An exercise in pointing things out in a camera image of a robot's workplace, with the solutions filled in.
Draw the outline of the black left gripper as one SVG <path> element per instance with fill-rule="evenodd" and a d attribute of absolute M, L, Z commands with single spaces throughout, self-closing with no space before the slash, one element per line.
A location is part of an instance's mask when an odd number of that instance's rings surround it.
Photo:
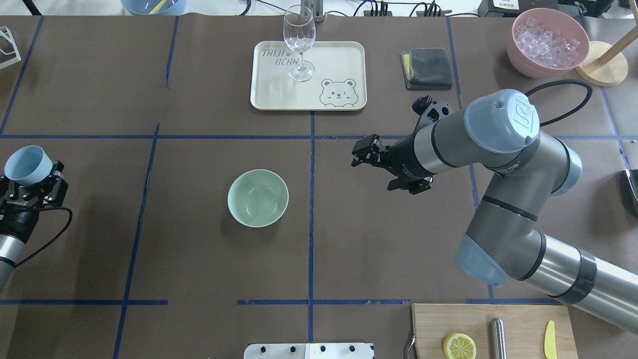
<path fill-rule="evenodd" d="M 64 168 L 61 161 L 55 161 L 50 174 L 32 186 L 19 184 L 17 181 L 2 176 L 0 213 L 23 213 L 42 207 L 62 206 L 69 187 L 62 177 Z"/>

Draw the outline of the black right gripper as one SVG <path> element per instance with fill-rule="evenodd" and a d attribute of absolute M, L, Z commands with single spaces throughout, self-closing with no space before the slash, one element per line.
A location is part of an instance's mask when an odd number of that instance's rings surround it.
<path fill-rule="evenodd" d="M 395 176 L 387 190 L 407 190 L 418 194 L 432 187 L 434 173 L 426 170 L 418 161 L 415 152 L 415 134 L 410 134 L 391 146 L 383 145 L 377 134 L 358 140 L 353 146 L 351 166 L 369 164 L 383 168 Z"/>

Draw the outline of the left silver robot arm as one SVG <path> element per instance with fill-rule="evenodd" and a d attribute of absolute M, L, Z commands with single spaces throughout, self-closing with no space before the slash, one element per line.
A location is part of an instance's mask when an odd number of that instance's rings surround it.
<path fill-rule="evenodd" d="M 15 268 L 45 250 L 70 227 L 73 212 L 63 206 L 68 190 L 68 183 L 62 176 L 63 170 L 64 164 L 61 161 L 54 162 L 50 173 L 33 186 L 19 184 L 6 175 L 1 176 L 1 289 L 5 288 Z M 21 260 L 20 255 L 34 232 L 40 213 L 52 210 L 62 210 L 68 214 L 64 227 L 45 245 Z"/>

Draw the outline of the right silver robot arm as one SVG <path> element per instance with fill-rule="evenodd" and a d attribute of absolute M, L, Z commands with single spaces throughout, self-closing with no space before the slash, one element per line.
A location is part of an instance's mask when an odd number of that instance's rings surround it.
<path fill-rule="evenodd" d="M 392 173 L 389 190 L 418 194 L 435 175 L 479 163 L 494 173 L 455 256 L 456 264 L 492 286 L 519 280 L 564 305 L 637 332 L 637 276 L 535 229 L 551 196 L 569 191 L 583 172 L 580 156 L 540 129 L 528 95 L 502 89 L 458 112 L 429 116 L 432 102 L 413 102 L 419 121 L 390 146 L 367 136 L 353 146 L 352 166 Z"/>

